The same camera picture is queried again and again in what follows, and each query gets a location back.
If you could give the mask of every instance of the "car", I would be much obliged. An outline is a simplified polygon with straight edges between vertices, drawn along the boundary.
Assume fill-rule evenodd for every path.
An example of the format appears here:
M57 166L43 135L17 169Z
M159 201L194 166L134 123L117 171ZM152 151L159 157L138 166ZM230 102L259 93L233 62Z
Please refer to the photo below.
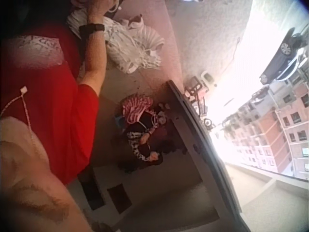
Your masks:
M264 86L259 91L255 92L251 97L251 102L255 105L259 104L263 101L263 99L267 96L269 90L269 85Z
M285 81L296 72L307 42L304 35L294 34L294 31L295 28L289 29L275 56L260 76L263 85L268 85L274 80Z

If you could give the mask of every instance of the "white cloth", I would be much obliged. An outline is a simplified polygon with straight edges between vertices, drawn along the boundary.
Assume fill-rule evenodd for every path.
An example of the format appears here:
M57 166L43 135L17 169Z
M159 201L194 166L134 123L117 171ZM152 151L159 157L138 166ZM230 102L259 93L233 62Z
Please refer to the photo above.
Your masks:
M67 23L74 34L80 38L79 27L87 23L86 9L72 12ZM137 68L157 69L161 57L157 47L164 44L164 39L151 27L140 23L139 27L130 30L127 25L121 25L110 18L104 17L105 40L107 54L124 73L132 73Z

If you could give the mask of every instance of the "car wheel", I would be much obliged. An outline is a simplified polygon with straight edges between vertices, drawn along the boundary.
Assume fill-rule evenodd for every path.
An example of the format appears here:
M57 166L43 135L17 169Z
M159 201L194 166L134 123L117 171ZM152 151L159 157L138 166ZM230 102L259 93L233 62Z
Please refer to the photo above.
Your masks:
M280 50L286 56L289 56L292 53L292 48L288 43L282 43L280 46Z
M265 74L262 74L262 75L261 75L260 80L261 80L261 83L262 83L263 85L268 84L268 78L267 78L267 76L266 76Z

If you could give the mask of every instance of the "cable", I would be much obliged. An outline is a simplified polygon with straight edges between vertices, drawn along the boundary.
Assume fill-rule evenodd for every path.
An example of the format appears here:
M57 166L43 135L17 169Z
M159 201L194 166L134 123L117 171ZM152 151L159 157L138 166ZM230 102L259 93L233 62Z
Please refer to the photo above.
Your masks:
M235 54L236 54L236 50L237 50L237 47L238 47L238 44L240 43L240 37L237 38L237 42L236 42L236 47L235 47L235 50L234 50L234 54L233 54L233 58L231 59L231 61L228 63L228 65L225 67L225 69L223 70L223 72L220 74L220 76L227 70L227 68L231 65L231 63L234 61L235 59Z

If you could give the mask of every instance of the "white drawstring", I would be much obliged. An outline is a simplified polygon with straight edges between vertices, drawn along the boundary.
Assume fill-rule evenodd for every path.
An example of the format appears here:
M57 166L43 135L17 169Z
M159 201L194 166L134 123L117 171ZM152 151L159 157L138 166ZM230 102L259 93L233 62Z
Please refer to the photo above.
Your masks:
M21 92L21 95L12 99L9 103L6 104L6 106L4 107L4 109L1 111L1 114L0 114L0 118L2 117L4 111L13 103L15 102L16 100L18 99L22 99L23 101L23 105L24 105L24 110L25 110L25 113L26 113L26 118L27 118L27 123L28 123L28 128L29 128L29 133L30 133L30 138L31 138L31 142L32 142L32 145L33 145L33 149L34 149L34 152L39 155L39 152L38 152L38 149L37 149L37 146L35 145L34 143L34 138L33 138L33 132L32 132L32 128L31 128L31 123L30 123L30 118L29 118L29 113L28 113L28 109L27 109L27 106L26 106L26 102L25 102L25 99L24 99L24 94L28 92L27 90L27 87L24 86L20 89L20 92Z

